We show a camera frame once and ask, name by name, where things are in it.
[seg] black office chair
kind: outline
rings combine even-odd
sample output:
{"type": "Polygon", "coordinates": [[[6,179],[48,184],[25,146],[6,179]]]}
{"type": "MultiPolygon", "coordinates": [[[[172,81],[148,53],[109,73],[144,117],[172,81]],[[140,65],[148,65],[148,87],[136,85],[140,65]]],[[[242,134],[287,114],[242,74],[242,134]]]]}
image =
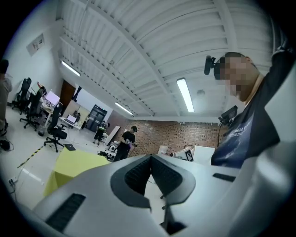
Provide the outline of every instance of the black office chair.
{"type": "Polygon", "coordinates": [[[12,102],[13,103],[12,109],[18,108],[20,110],[20,113],[19,113],[20,115],[22,115],[22,112],[25,110],[25,107],[27,105],[28,100],[26,97],[27,97],[27,93],[30,88],[31,82],[32,80],[30,77],[23,80],[21,90],[19,93],[17,93],[16,100],[12,102]]]}
{"type": "Polygon", "coordinates": [[[44,142],[44,146],[46,146],[46,143],[53,143],[55,145],[55,151],[58,152],[56,145],[64,146],[59,143],[60,139],[66,139],[67,138],[67,133],[65,133],[62,130],[64,129],[64,126],[62,125],[61,127],[57,125],[60,112],[62,111],[62,105],[58,103],[55,108],[54,112],[52,114],[52,120],[50,125],[47,128],[47,132],[53,136],[53,138],[47,137],[46,142],[44,142]]]}
{"type": "Polygon", "coordinates": [[[42,93],[44,91],[44,87],[41,87],[38,91],[37,91],[37,94],[36,95],[32,95],[31,94],[31,106],[29,108],[29,110],[27,111],[26,113],[26,118],[20,118],[19,120],[20,121],[26,121],[26,125],[24,126],[24,128],[26,128],[27,125],[31,125],[35,131],[37,131],[37,125],[39,124],[37,121],[33,121],[33,119],[35,117],[38,116],[37,114],[37,108],[38,108],[38,104],[39,104],[39,101],[40,101],[40,98],[42,96],[42,93]]]}

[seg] black t-shirt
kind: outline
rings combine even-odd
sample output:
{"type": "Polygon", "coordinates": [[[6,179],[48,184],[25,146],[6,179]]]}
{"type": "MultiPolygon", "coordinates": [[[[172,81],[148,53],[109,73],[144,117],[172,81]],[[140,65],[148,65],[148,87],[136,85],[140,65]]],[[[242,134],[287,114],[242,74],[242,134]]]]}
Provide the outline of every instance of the black t-shirt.
{"type": "MultiPolygon", "coordinates": [[[[129,141],[131,141],[132,143],[134,143],[135,142],[135,139],[136,139],[136,137],[135,137],[135,135],[134,134],[132,134],[130,131],[126,131],[123,135],[122,135],[122,137],[124,138],[124,140],[126,141],[126,139],[128,139],[129,141]]],[[[120,143],[119,144],[119,146],[118,146],[118,149],[122,149],[122,150],[130,150],[130,147],[129,147],[129,145],[127,145],[127,144],[125,144],[125,143],[120,143]]]]}
{"type": "Polygon", "coordinates": [[[282,85],[293,62],[294,58],[288,52],[272,57],[269,73],[244,111],[235,117],[226,139],[212,156],[212,165],[240,168],[245,159],[258,156],[279,142],[278,133],[264,107],[282,85]]]}

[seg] whiteboard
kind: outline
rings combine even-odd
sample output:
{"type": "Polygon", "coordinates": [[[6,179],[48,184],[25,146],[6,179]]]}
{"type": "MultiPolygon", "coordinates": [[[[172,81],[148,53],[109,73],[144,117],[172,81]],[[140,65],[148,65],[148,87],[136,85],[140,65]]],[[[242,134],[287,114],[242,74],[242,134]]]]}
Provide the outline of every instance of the whiteboard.
{"type": "Polygon", "coordinates": [[[116,126],[112,132],[110,133],[110,135],[106,138],[105,140],[105,144],[108,145],[109,142],[112,140],[112,138],[115,136],[115,134],[117,133],[117,131],[120,129],[120,126],[116,126]]]}

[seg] monitor screen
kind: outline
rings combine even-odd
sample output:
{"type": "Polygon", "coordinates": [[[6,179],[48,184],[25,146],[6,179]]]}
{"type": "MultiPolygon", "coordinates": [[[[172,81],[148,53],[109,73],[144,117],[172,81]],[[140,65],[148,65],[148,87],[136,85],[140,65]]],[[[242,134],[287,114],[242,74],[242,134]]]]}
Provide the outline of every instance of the monitor screen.
{"type": "Polygon", "coordinates": [[[73,117],[72,115],[68,115],[67,119],[68,119],[69,121],[71,121],[72,123],[75,123],[75,121],[76,121],[76,118],[73,117]]]}
{"type": "Polygon", "coordinates": [[[55,93],[53,93],[52,91],[49,91],[48,94],[45,97],[46,100],[48,100],[50,103],[52,103],[53,105],[56,105],[57,102],[59,102],[60,97],[58,97],[55,93]]]}

